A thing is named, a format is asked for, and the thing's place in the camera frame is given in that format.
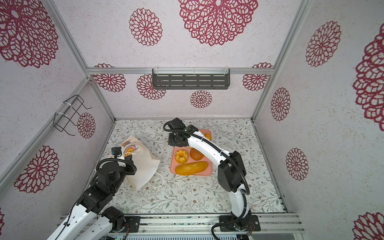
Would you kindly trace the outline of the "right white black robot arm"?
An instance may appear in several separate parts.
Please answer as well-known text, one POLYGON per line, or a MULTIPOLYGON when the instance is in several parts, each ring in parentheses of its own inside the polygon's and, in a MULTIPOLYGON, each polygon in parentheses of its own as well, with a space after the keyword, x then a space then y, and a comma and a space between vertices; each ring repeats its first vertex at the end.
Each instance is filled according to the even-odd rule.
POLYGON ((186 126, 175 118, 163 125, 169 133, 168 144, 172 147, 190 146, 207 157, 218 168, 218 183, 229 194, 231 214, 220 216, 219 223, 211 227, 215 239, 215 229, 222 232, 246 231, 259 232, 261 226, 257 216, 253 215, 247 204, 250 188, 246 180, 246 169, 242 156, 237 151, 229 152, 214 144, 193 125, 186 126))

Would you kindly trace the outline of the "white printed paper bag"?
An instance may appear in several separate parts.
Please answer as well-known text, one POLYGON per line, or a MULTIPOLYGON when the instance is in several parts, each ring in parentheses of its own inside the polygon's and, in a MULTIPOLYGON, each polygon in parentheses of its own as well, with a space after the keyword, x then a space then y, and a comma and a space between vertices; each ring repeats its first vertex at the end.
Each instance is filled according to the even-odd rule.
POLYGON ((124 159, 131 158, 137 168, 133 176, 127 177, 134 190, 138 191, 146 184, 154 189, 164 185, 164 177, 157 172, 161 161, 151 154, 141 141, 130 136, 121 145, 121 148, 124 159))

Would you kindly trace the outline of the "long yellow fake baguette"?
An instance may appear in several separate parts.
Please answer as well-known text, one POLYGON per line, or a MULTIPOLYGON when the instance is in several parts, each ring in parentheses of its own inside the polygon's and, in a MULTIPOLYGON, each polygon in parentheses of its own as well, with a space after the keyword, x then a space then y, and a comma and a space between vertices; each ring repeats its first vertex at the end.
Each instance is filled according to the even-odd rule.
POLYGON ((181 176, 190 176, 205 171, 207 167, 207 162, 184 164, 177 166, 175 168, 175 173, 181 176))

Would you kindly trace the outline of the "yellow twisted fake bread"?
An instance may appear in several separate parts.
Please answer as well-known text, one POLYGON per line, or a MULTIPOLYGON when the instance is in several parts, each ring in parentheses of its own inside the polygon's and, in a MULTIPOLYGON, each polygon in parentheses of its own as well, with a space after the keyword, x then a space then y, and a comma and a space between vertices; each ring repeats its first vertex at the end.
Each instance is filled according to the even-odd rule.
POLYGON ((208 140, 212 140, 212 138, 211 138, 211 135, 210 134, 208 134, 208 133, 206 133, 206 134, 204 134, 204 136, 208 139, 208 140))

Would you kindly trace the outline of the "round fake bread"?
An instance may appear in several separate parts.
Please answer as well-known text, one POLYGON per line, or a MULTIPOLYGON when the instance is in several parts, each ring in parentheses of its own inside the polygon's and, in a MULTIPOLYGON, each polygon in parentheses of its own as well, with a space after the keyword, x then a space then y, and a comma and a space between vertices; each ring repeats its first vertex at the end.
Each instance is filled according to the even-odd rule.
POLYGON ((195 148, 192 148, 190 150, 190 157, 195 161, 200 161, 203 159, 204 155, 200 151, 196 150, 195 148))

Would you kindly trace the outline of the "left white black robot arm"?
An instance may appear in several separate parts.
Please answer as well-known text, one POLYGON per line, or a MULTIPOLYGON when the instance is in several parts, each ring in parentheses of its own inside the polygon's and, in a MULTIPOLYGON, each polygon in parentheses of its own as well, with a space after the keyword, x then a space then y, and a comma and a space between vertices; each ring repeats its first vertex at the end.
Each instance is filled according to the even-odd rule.
POLYGON ((137 232, 139 217, 128 219, 115 207, 105 209, 126 176, 133 176, 137 167, 132 157, 108 158, 98 162, 96 173, 74 203, 69 215, 48 237, 49 240, 99 240, 110 232, 137 232))

